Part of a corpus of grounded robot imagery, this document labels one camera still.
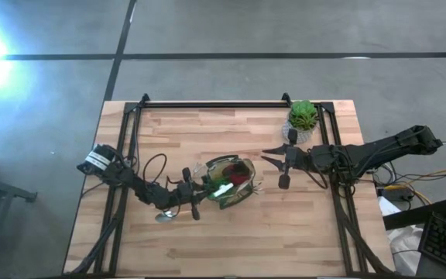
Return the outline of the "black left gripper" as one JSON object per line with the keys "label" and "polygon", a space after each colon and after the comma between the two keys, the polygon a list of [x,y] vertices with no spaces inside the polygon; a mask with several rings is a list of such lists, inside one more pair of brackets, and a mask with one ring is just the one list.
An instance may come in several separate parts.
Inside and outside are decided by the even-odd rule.
{"label": "black left gripper", "polygon": [[182,170],[183,182],[177,185],[179,205],[190,204],[192,218],[198,221],[201,216],[197,209],[198,205],[205,199],[216,199],[218,190],[208,194],[205,189],[218,189],[218,183],[211,180],[203,180],[203,186],[194,182],[188,167]]}

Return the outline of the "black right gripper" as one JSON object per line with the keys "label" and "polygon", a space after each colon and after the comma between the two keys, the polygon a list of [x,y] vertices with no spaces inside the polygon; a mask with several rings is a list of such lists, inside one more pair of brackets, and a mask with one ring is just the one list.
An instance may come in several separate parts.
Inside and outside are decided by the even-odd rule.
{"label": "black right gripper", "polygon": [[264,153],[276,154],[276,155],[284,155],[285,161],[273,159],[271,157],[262,156],[264,160],[271,163],[275,166],[279,171],[283,173],[279,177],[278,186],[280,189],[287,190],[290,187],[290,168],[294,168],[297,170],[301,170],[305,172],[314,182],[316,182],[316,178],[310,173],[309,168],[307,166],[306,159],[308,158],[308,154],[302,151],[301,148],[296,147],[297,144],[298,132],[295,129],[290,129],[288,132],[288,140],[289,143],[283,143],[281,146],[277,148],[263,150]]}

